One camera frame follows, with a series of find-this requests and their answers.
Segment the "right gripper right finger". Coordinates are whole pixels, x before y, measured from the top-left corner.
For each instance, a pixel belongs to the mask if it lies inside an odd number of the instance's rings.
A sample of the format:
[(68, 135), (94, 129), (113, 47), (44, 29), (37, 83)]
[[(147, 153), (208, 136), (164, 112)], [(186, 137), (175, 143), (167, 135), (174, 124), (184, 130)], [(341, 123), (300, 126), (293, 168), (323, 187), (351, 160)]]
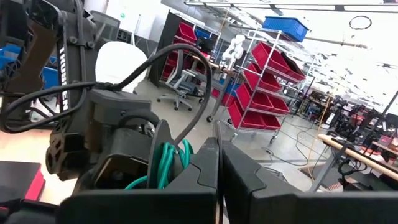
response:
[(228, 141), (223, 181), (230, 224), (398, 224), (398, 193), (302, 192)]

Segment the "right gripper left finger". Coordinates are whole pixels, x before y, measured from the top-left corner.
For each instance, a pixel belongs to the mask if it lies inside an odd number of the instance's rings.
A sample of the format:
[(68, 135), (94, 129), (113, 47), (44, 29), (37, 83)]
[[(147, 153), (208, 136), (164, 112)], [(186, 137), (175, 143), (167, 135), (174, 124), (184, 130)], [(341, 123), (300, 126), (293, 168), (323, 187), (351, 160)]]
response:
[(58, 224), (222, 224), (219, 145), (208, 138), (163, 190), (91, 190), (64, 200)]

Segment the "white rounded object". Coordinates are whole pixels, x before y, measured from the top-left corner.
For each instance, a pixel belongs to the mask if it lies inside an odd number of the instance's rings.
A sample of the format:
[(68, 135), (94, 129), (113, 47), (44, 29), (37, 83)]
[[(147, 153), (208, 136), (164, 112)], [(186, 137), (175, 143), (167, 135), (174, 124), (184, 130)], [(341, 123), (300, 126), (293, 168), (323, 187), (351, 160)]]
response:
[(145, 53), (135, 45), (118, 41), (108, 42), (98, 52), (95, 65), (96, 81), (120, 83), (146, 60)]

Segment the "grey office chair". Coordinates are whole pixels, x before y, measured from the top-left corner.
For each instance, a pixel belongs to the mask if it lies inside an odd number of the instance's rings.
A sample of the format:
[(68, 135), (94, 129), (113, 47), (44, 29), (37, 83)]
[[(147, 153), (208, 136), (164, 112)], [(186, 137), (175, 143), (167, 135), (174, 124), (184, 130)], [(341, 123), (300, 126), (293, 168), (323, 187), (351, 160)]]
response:
[(203, 95), (195, 93), (195, 91), (198, 90), (198, 85), (192, 82), (192, 79), (199, 78), (201, 73), (184, 69), (183, 63), (184, 51), (179, 50), (177, 53), (176, 67), (172, 70), (171, 75), (165, 82), (165, 84), (172, 89), (174, 93), (166, 93), (157, 99), (157, 102), (161, 102), (162, 100), (172, 100), (175, 111), (178, 111), (180, 104), (186, 105), (189, 111), (192, 110), (192, 105), (186, 100), (186, 97), (188, 96), (199, 98), (199, 104), (202, 104), (204, 100)]

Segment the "wooden workbench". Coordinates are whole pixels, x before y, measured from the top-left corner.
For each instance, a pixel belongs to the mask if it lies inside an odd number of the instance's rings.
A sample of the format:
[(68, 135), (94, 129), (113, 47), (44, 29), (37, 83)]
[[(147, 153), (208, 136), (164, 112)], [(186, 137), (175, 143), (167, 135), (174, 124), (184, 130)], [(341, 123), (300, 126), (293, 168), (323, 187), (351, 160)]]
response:
[(333, 138), (334, 136), (329, 134), (319, 134), (317, 136), (317, 139), (322, 141), (327, 147), (331, 147), (331, 155), (326, 160), (321, 171), (313, 181), (312, 186), (308, 190), (309, 192), (316, 192), (319, 189), (319, 186), (323, 182), (327, 173), (329, 173), (330, 169), (335, 165), (337, 160), (341, 159), (343, 155), (346, 155), (351, 159), (356, 159), (357, 161), (372, 167), (374, 170), (398, 181), (398, 167), (394, 167), (389, 163), (376, 161), (370, 156), (370, 154), (362, 154), (359, 151), (356, 151), (350, 142), (342, 145), (334, 141)]

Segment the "rack with blue bins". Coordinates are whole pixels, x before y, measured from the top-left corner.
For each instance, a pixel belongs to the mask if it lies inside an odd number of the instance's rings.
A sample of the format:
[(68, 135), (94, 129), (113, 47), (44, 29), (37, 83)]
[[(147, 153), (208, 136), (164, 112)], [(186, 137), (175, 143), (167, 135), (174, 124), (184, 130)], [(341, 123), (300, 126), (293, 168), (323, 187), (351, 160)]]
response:
[[(0, 71), (4, 70), (6, 65), (15, 62), (20, 51), (21, 48), (16, 45), (0, 47)], [(56, 57), (51, 56), (49, 58), (47, 66), (44, 67), (41, 76), (44, 79), (44, 89), (59, 85)]]

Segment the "metal rack with red bins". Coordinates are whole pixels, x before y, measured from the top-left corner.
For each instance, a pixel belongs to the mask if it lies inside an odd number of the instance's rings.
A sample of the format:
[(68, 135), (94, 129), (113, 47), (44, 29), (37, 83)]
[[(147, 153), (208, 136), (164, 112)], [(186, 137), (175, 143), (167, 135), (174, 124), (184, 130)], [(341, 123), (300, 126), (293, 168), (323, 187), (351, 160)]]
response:
[(251, 42), (236, 78), (242, 84), (225, 124), (233, 130), (231, 142), (247, 133), (271, 134), (273, 143), (306, 79), (292, 60), (299, 46), (281, 30), (249, 29), (246, 37)]
[[(174, 13), (167, 14), (158, 44), (158, 50), (172, 44), (196, 45), (206, 55), (214, 49), (218, 34), (204, 29)], [(164, 57), (157, 67), (160, 82), (166, 82), (177, 66), (177, 51)]]

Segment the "red and black box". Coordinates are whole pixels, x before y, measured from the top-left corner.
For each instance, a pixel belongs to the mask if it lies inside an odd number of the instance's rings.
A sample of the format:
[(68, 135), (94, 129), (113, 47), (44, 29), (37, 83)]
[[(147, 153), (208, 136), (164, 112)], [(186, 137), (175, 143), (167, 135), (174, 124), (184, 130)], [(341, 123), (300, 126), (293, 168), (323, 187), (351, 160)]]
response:
[(40, 200), (45, 186), (41, 164), (0, 161), (0, 203), (15, 199)]

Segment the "blue plastic bin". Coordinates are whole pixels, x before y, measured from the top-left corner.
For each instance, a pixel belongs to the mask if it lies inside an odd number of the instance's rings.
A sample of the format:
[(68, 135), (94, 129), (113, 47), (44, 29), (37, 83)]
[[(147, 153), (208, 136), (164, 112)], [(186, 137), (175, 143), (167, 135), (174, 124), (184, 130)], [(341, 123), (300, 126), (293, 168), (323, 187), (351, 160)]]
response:
[(266, 16), (262, 27), (270, 30), (280, 30), (296, 42), (302, 42), (310, 30), (295, 17)]

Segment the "long ceiling light strip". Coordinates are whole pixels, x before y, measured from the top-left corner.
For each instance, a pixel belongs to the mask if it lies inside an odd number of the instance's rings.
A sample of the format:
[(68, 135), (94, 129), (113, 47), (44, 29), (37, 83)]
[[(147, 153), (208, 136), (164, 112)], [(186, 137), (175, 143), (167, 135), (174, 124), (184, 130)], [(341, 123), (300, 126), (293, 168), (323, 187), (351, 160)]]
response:
[(395, 13), (398, 14), (398, 4), (277, 4), (277, 3), (240, 3), (240, 2), (211, 2), (186, 0), (188, 6), (234, 7), (236, 9), (278, 9), (293, 11), (335, 11), (335, 12), (364, 12), (364, 13)]

